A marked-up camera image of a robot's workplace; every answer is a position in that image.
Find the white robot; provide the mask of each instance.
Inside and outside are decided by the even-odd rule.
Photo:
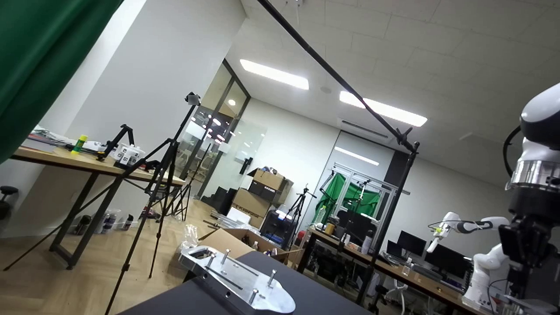
[[[428,251],[450,230],[470,234],[498,229],[501,243],[489,253],[473,257],[475,271],[464,302],[480,306],[487,297],[489,272],[510,260],[508,285],[512,297],[524,299],[533,267],[540,267],[557,248],[548,243],[560,223],[560,83],[533,97],[522,113],[524,153],[512,174],[510,211],[515,215],[461,220],[447,213],[435,229]]]

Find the ceiling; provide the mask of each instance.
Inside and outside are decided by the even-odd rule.
[[[398,145],[373,115],[338,101],[338,82],[258,0],[242,3],[249,17],[228,61],[254,97]],[[505,181],[501,145],[524,104],[560,82],[559,0],[272,3],[363,96],[429,117],[426,125],[412,131],[424,159],[485,181]],[[312,87],[302,90],[251,75],[240,57],[305,75]]]

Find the desk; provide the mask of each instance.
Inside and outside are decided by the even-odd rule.
[[[79,171],[90,171],[90,178],[86,180],[79,197],[76,199],[72,209],[69,211],[67,218],[64,220],[64,223],[60,225],[58,234],[55,236],[55,241],[51,244],[51,251],[57,251],[58,255],[62,255],[67,262],[69,262],[69,269],[72,269],[78,260],[81,258],[86,244],[90,243],[92,234],[95,232],[95,227],[99,223],[102,223],[106,211],[113,201],[113,197],[116,195],[116,192],[120,190],[123,180],[142,180],[142,181],[149,181],[153,178],[153,173],[149,171],[134,171],[128,176],[125,174],[123,167],[116,167],[113,162],[113,159],[106,159],[104,162],[97,160],[97,155],[92,153],[71,153],[65,148],[53,148],[53,152],[48,150],[37,150],[37,148],[30,148],[30,146],[20,146],[15,153],[13,159],[20,159],[20,160],[29,160],[29,162],[39,162],[39,164],[50,164],[50,166],[58,166],[58,167],[72,167],[72,169],[79,169]],[[114,176],[113,183],[104,188],[99,195],[95,195],[93,199],[86,201],[86,197],[90,195],[92,187],[95,185],[95,181],[99,180],[99,174],[109,174]],[[186,181],[183,178],[174,176],[174,185],[184,185]],[[88,227],[88,230],[85,232],[85,236],[81,237],[79,244],[76,246],[74,251],[69,251],[62,241],[65,237],[65,234],[69,232],[74,218],[86,208],[90,206],[90,202],[93,202],[97,197],[100,197],[102,194],[106,194],[100,208],[97,209],[97,213],[93,215],[93,220]]]
[[[366,264],[373,262],[372,255],[365,255],[365,253],[354,250],[352,246],[342,246],[342,241],[338,237],[335,237],[331,234],[326,234],[323,230],[312,230],[310,241],[309,241],[309,244],[305,248],[305,253],[302,257],[302,262],[298,265],[300,272],[305,271],[317,239],[323,239],[324,243],[333,244],[333,246],[340,248],[342,251],[345,251],[345,253],[352,255],[354,258],[359,258],[359,260],[363,260]],[[478,313],[478,309],[473,309],[473,307],[463,304],[463,295],[459,292],[456,292],[454,288],[447,286],[447,285],[443,285],[443,283],[440,283],[436,279],[431,279],[426,274],[421,274],[421,272],[417,272],[414,269],[410,271],[408,276],[405,276],[403,274],[403,265],[393,265],[393,264],[387,264],[387,262],[384,262],[380,258],[375,260],[375,269],[379,269],[379,271],[382,271],[382,272],[386,272],[386,274],[389,274],[393,278],[398,278],[400,281],[405,281],[410,286],[415,286],[415,288],[419,288],[419,290],[422,290],[422,292],[426,292],[429,295],[435,295],[435,297],[438,297],[438,299],[442,299],[442,300],[445,300],[449,304],[454,304],[454,307],[459,307],[459,309],[468,311],[468,313]],[[366,293],[366,288],[368,288],[368,285],[363,285],[363,288],[359,292],[359,302],[363,300],[363,297]]]
[[[328,286],[310,279],[296,272],[295,269],[281,264],[279,260],[263,255],[261,251],[249,251],[240,257],[242,262],[260,269],[261,272],[270,274],[272,269],[277,269],[275,278],[282,283],[282,286],[295,297],[296,311],[302,315],[330,315],[330,313],[344,313],[344,315],[366,315],[368,309],[354,304],[352,300],[338,295]],[[144,300],[123,313],[134,315],[153,315],[153,313],[167,313],[167,315],[184,315],[184,313],[212,313],[212,315],[233,315],[233,313],[253,313],[247,309],[240,309],[232,306],[232,302],[225,297],[225,293],[218,293],[214,290],[205,288],[205,279],[202,276],[195,276],[193,279],[162,293],[149,300]]]

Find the ceiling light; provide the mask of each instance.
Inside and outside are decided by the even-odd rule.
[[[352,155],[352,157],[356,157],[356,159],[361,159],[361,160],[365,160],[365,162],[375,164],[375,166],[380,164],[380,162],[377,162],[377,160],[373,160],[373,159],[368,159],[368,157],[359,155],[359,153],[356,153],[356,152],[345,150],[345,148],[342,148],[342,146],[335,146],[335,150],[338,150],[338,152],[342,152],[342,153],[347,153],[347,155]]]
[[[338,97],[344,103],[365,108],[363,101],[359,101],[354,94],[351,94],[347,90],[342,90],[338,94]],[[419,113],[387,104],[387,103],[380,103],[380,101],[370,99],[370,97],[365,97],[365,101],[370,104],[370,108],[373,108],[380,115],[386,115],[386,117],[391,117],[391,118],[396,118],[396,120],[417,125],[417,127],[421,127],[428,122],[428,117],[424,117],[424,115],[419,115]]]
[[[254,61],[249,61],[249,59],[240,59],[240,62],[246,68],[246,71],[251,71],[251,73],[256,73],[256,75],[261,75],[261,76],[268,76],[272,80],[279,80],[279,82],[295,85],[298,89],[310,89],[310,82],[305,76],[293,75],[293,73],[282,71],[279,68],[272,68],[272,66],[267,66],[267,64],[261,64],[261,62],[254,62]]]

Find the green curtain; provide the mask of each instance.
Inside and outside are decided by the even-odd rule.
[[[347,178],[340,173],[337,173],[328,188],[324,188],[323,197],[319,199],[317,206],[316,206],[316,215],[323,213],[321,208],[324,208],[324,216],[323,222],[328,222],[328,218],[331,216],[337,199],[340,195],[340,192],[345,187]]]
[[[0,1],[0,162],[50,110],[121,1]]]
[[[379,201],[379,192],[368,188],[363,190],[359,185],[351,183],[344,199],[344,206],[347,206],[351,211],[359,211],[372,216],[379,206]]]

